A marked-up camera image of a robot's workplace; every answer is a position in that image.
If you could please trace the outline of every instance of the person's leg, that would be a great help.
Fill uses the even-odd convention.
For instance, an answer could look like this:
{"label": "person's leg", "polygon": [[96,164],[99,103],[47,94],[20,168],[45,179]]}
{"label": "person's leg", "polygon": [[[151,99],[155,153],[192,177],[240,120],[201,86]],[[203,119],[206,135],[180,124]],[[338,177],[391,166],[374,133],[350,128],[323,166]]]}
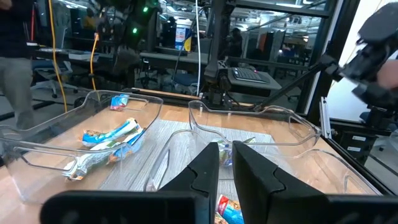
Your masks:
{"label": "person's leg", "polygon": [[18,129],[34,126],[32,108],[32,62],[26,58],[5,58],[2,91],[15,111]]}

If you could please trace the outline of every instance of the metal pole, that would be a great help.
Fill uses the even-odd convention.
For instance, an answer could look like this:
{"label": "metal pole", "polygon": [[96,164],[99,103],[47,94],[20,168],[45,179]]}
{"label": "metal pole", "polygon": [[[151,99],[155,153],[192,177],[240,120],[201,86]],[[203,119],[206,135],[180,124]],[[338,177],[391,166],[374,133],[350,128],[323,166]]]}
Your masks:
{"label": "metal pole", "polygon": [[[312,4],[309,4],[309,5],[307,5],[307,6],[302,7],[302,9],[310,9],[310,8],[312,8],[312,7],[319,6],[319,5],[323,4],[323,3],[326,3],[326,0],[321,0],[321,1],[313,2]],[[293,15],[293,14],[286,14],[286,15],[284,15],[284,16],[282,16],[282,17],[279,17],[279,18],[270,20],[270,21],[268,21],[268,22],[265,22],[265,23],[263,23],[263,24],[261,24],[261,25],[259,25],[259,26],[255,26],[255,27],[252,27],[252,28],[250,28],[250,29],[247,29],[247,31],[245,31],[245,32],[248,32],[248,31],[251,31],[251,30],[255,30],[255,29],[261,28],[261,27],[263,27],[263,26],[269,25],[269,24],[274,23],[274,22],[281,21],[282,19],[289,18],[290,16],[294,16],[294,15]]]}

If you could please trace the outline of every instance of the window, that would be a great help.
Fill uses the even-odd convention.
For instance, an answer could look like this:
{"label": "window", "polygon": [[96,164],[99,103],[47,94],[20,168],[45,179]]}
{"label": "window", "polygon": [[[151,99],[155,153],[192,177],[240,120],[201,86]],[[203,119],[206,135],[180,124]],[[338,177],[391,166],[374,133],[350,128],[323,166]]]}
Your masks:
{"label": "window", "polygon": [[[196,23],[196,7],[194,2],[160,0],[163,10],[157,18],[157,46],[179,49],[182,42],[189,36],[193,36],[192,46],[188,51],[195,51],[197,31],[190,31],[192,22]],[[200,35],[205,36],[208,11],[198,8]]]}
{"label": "window", "polygon": [[[266,72],[281,87],[287,86],[301,77],[319,57],[315,43],[322,32],[323,20],[315,16],[236,7],[231,15],[229,40],[233,41],[233,33],[237,31],[242,41],[239,48],[229,44],[230,65]],[[296,110],[306,88],[308,86],[301,83],[273,104]],[[251,101],[249,96],[238,98]]]}
{"label": "window", "polygon": [[301,8],[301,7],[309,7],[309,5],[314,4],[314,7],[311,9],[314,10],[325,10],[325,5],[327,2],[334,1],[334,0],[327,0],[327,1],[320,1],[320,0],[243,0],[242,3],[238,4],[274,4],[276,6],[285,6],[285,7],[294,7],[294,8]]}

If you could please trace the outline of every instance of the metal frame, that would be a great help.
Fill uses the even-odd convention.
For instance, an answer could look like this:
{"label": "metal frame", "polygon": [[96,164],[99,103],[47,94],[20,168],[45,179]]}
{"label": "metal frame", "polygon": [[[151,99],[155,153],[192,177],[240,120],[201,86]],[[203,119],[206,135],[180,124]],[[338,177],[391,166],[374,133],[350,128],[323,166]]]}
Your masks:
{"label": "metal frame", "polygon": [[[323,53],[323,48],[324,48],[325,42],[328,38],[329,28],[330,28],[331,22],[333,20],[333,15],[336,10],[337,1],[338,0],[329,0],[326,2],[325,10],[327,10],[329,12],[329,17],[321,20],[321,23],[318,28],[317,38],[315,39],[314,48],[312,49],[312,55],[311,55],[309,66],[312,66],[315,63],[317,63],[318,59],[321,57],[321,55]],[[300,98],[298,100],[298,105],[296,108],[296,112],[299,112],[299,113],[305,112],[305,107],[307,105],[308,98],[310,97],[311,86],[313,85],[314,80],[315,80],[315,77],[304,82],[304,84],[303,84],[304,88],[301,91]]]}
{"label": "metal frame", "polygon": [[313,16],[313,17],[321,17],[321,18],[329,18],[330,13],[328,10],[315,10],[315,9],[301,9],[294,8],[288,6],[279,6],[276,4],[264,3],[261,0],[239,0],[236,3],[236,7],[245,8],[245,9],[257,9],[257,10],[270,10],[275,12],[285,12],[300,16]]}
{"label": "metal frame", "polygon": [[[241,8],[256,8],[256,9],[261,9],[261,10],[270,10],[270,11],[277,11],[277,12],[284,12],[288,14],[296,14],[296,15],[302,15],[302,16],[313,16],[313,17],[320,17],[323,18],[320,24],[320,27],[318,29],[318,34],[317,38],[315,40],[315,45],[314,49],[312,50],[312,56],[310,60],[310,64],[308,67],[304,66],[296,66],[296,65],[289,65],[289,64],[283,64],[283,63],[272,63],[272,62],[265,62],[265,61],[257,61],[257,60],[250,60],[246,58],[230,58],[229,60],[234,61],[234,62],[244,62],[244,63],[255,63],[259,65],[267,65],[271,66],[274,65],[276,67],[280,68],[288,68],[288,69],[294,69],[294,70],[301,70],[301,71],[306,71],[308,70],[312,65],[314,65],[320,56],[323,53],[323,48],[326,42],[326,39],[328,37],[329,33],[329,28],[331,25],[331,22],[333,20],[333,15],[335,13],[336,5],[337,5],[338,0],[327,0],[326,5],[325,5],[325,10],[313,10],[313,9],[301,9],[301,8],[293,8],[293,7],[286,7],[286,6],[278,6],[275,4],[269,4],[269,3],[262,3],[259,1],[251,1],[251,0],[242,0],[237,2],[236,7],[241,7]],[[305,107],[308,102],[308,98],[311,93],[311,86],[314,82],[315,78],[312,78],[310,80],[307,80],[304,83],[304,87],[302,89],[302,92],[300,94],[300,99],[299,103],[297,105],[296,112],[298,113],[303,113],[305,111]]]}
{"label": "metal frame", "polygon": [[[343,53],[346,43],[345,40],[347,39],[349,30],[351,29],[351,25],[347,26],[347,24],[353,23],[359,2],[360,0],[344,0],[343,5],[341,6],[339,18],[336,22],[329,47],[326,50],[328,55],[332,56],[337,61],[339,61],[341,53]],[[315,125],[319,124],[320,122],[318,102],[320,101],[321,97],[328,96],[332,81],[333,79],[330,76],[324,72],[321,72],[313,97],[311,99],[310,109],[308,111],[308,120]]]}

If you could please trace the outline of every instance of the office chair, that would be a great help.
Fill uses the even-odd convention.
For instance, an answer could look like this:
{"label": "office chair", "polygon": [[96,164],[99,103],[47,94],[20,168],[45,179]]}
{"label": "office chair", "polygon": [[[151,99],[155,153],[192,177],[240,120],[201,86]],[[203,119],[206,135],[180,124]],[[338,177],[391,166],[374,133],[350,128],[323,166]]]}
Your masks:
{"label": "office chair", "polygon": [[[210,53],[211,49],[211,41],[212,39],[200,39],[200,50],[201,53]],[[175,89],[181,88],[182,93],[184,94],[191,94],[196,95],[198,90],[198,75],[191,74],[191,73],[180,73],[177,72],[174,76],[173,80],[173,87]]]}
{"label": "office chair", "polygon": [[[65,33],[67,31],[67,28],[64,27],[59,27],[56,29],[56,47],[58,49],[63,49],[63,42],[65,38]],[[71,68],[70,62],[59,62],[58,63],[58,72],[60,75],[68,75],[73,72]],[[51,88],[52,90],[52,98],[57,98],[57,89],[56,86],[59,86],[58,81],[56,81],[56,74],[55,74],[55,64],[53,60],[33,60],[32,61],[32,70],[35,75],[40,75],[41,77],[45,78],[46,81],[38,82],[34,86],[32,86],[30,89],[31,90],[37,90],[39,88]],[[78,92],[78,88],[73,85],[66,84],[62,82],[62,86],[64,88],[70,88],[73,90],[74,93]]]}

